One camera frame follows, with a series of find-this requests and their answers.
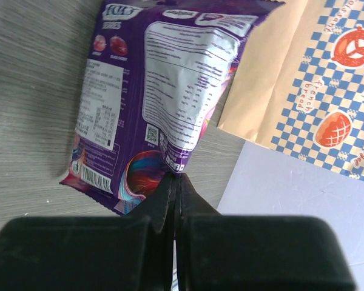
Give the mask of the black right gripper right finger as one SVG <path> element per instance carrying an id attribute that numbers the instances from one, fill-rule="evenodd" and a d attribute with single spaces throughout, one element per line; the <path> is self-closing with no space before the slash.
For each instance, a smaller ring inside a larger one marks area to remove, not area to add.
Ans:
<path id="1" fill-rule="evenodd" d="M 332 228 L 313 216 L 221 215 L 176 180 L 180 290 L 355 290 Z"/>

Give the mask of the checkered paper bag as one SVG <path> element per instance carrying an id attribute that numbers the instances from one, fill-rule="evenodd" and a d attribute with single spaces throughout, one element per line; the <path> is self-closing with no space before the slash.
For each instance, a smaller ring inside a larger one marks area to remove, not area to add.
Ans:
<path id="1" fill-rule="evenodd" d="M 218 127 L 364 181 L 364 1 L 285 1 L 251 33 Z"/>

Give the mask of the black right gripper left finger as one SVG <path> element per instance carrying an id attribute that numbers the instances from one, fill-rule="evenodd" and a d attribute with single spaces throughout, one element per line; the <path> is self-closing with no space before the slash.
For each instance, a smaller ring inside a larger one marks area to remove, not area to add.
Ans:
<path id="1" fill-rule="evenodd" d="M 175 176 L 126 216 L 24 216 L 0 231 L 0 290 L 170 290 Z"/>

